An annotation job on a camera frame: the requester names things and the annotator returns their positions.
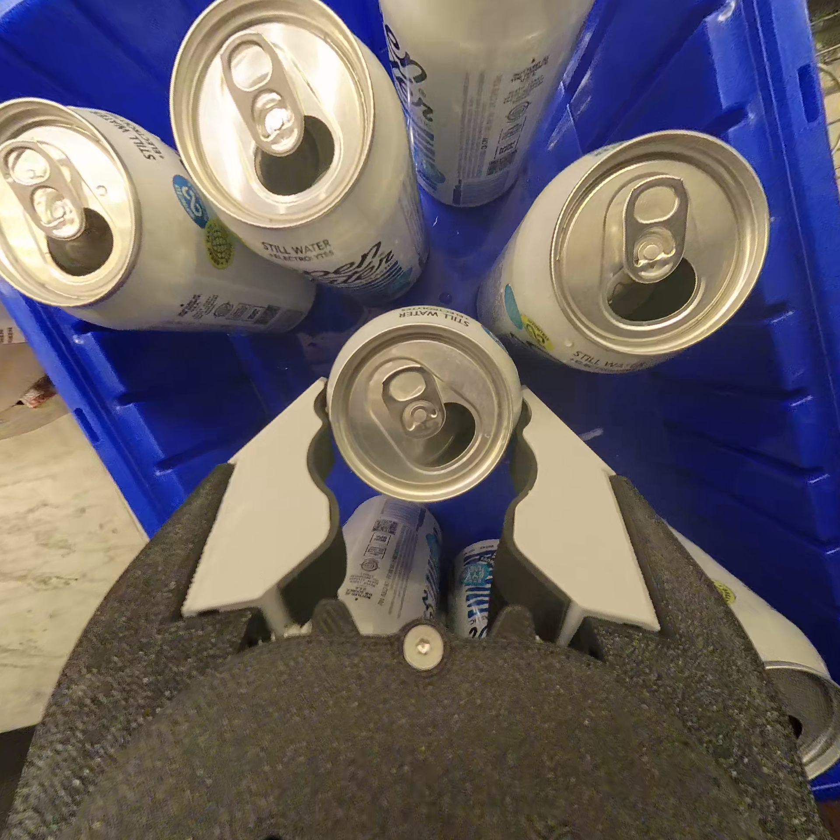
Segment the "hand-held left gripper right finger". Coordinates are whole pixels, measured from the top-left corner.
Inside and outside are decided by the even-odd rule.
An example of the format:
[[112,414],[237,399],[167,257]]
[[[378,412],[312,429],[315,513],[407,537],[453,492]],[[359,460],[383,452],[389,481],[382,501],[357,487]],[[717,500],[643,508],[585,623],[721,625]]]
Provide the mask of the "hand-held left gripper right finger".
[[588,618],[657,633],[615,471],[527,387],[513,444],[517,494],[497,553],[497,611],[525,607],[537,637],[557,645]]

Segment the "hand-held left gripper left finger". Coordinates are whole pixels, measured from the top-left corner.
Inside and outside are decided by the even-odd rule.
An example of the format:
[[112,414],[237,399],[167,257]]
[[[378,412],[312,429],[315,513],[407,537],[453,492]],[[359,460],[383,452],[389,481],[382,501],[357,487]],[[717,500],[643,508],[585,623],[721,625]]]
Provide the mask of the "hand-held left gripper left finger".
[[326,378],[232,457],[232,471],[182,604],[184,617],[255,608],[274,636],[312,633],[347,571]]

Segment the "silver drink can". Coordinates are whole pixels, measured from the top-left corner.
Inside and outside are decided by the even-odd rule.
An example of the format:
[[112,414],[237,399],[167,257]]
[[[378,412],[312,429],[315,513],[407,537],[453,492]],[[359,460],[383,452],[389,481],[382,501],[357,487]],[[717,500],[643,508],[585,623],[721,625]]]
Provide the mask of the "silver drink can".
[[506,453],[522,411],[516,365],[460,311],[387,311],[342,347],[326,391],[332,436],[369,487],[427,504],[466,493]]

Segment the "blue plastic bin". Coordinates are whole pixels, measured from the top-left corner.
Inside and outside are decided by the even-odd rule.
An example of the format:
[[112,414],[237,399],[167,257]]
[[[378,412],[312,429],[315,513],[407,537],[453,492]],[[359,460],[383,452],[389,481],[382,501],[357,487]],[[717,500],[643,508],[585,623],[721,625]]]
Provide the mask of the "blue plastic bin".
[[[700,130],[759,174],[770,247],[719,332],[651,371],[597,375],[525,358],[531,388],[673,522],[736,537],[838,541],[838,196],[805,2],[595,2],[523,179],[495,205],[424,198],[414,290],[467,311],[510,227],[579,154]],[[234,339],[85,324],[2,283],[147,532],[328,367],[366,311],[321,291],[298,337]]]

